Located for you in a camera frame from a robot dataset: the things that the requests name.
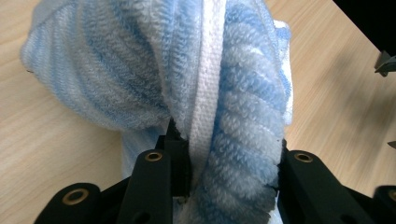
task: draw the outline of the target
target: black object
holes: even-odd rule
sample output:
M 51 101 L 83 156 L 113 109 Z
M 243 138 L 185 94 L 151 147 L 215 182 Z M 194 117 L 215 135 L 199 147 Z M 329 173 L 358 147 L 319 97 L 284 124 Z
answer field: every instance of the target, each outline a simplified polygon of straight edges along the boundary
M 342 186 L 314 154 L 283 143 L 277 206 L 285 224 L 396 223 L 396 186 L 381 186 L 369 198 Z M 171 120 L 156 149 L 137 157 L 130 178 L 103 192 L 84 183 L 62 189 L 35 224 L 169 224 L 172 197 L 187 198 L 190 182 L 188 143 Z
M 375 71 L 383 77 L 396 71 L 394 0 L 333 0 L 381 51 Z

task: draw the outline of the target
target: terry cloth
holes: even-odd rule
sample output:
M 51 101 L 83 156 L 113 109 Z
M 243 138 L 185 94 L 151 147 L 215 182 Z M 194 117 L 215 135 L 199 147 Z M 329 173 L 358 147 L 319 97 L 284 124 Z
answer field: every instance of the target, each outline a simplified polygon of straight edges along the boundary
M 289 41 L 261 0 L 43 0 L 21 60 L 121 131 L 125 176 L 174 118 L 193 171 L 175 222 L 265 223 L 291 123 Z

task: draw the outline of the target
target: towel fold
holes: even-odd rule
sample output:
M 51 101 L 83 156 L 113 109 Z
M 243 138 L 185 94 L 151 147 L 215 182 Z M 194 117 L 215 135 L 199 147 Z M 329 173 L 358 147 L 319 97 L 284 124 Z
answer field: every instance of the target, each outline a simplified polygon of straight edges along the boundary
M 179 223 L 264 223 L 291 123 L 290 30 L 261 0 L 43 0 L 21 60 L 65 105 L 122 132 L 122 170 L 173 117 L 190 142 Z

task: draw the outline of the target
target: fabric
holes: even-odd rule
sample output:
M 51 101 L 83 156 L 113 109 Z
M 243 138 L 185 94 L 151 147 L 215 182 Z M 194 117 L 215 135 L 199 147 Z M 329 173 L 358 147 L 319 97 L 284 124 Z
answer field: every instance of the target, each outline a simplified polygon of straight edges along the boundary
M 125 176 L 174 118 L 193 171 L 175 222 L 265 223 L 291 123 L 289 41 L 261 0 L 43 0 L 21 60 L 122 133 Z

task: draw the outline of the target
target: wooden table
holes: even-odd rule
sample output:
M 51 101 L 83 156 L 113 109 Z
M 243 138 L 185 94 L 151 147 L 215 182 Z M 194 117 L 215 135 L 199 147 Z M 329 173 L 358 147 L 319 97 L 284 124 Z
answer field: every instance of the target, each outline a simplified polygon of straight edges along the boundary
M 120 135 L 61 105 L 19 60 L 38 0 L 0 0 L 0 223 L 33 223 L 63 187 L 120 177 Z M 396 74 L 331 0 L 268 0 L 292 30 L 290 149 L 315 153 L 346 186 L 396 185 Z

